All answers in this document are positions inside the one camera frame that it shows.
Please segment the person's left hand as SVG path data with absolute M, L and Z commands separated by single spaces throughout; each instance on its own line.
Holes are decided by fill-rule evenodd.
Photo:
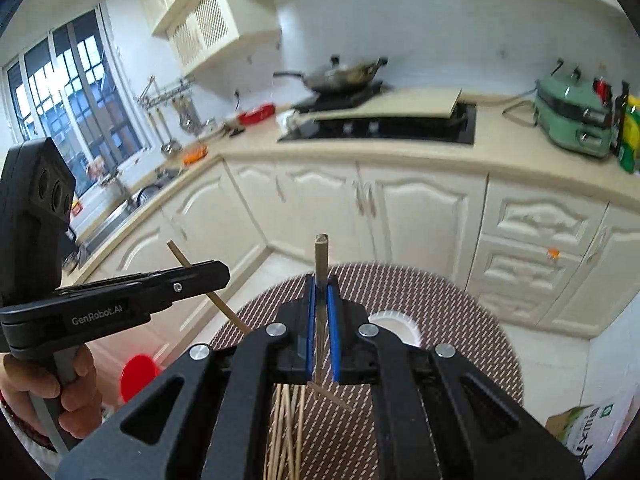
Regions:
M 65 387 L 44 368 L 33 362 L 1 355 L 1 394 L 8 407 L 26 424 L 43 436 L 46 432 L 32 406 L 30 395 L 41 399 L 60 400 L 63 413 L 60 426 L 74 438 L 83 439 L 102 424 L 102 396 L 96 385 L 96 367 L 88 347 L 76 352 L 73 367 L 77 378 Z

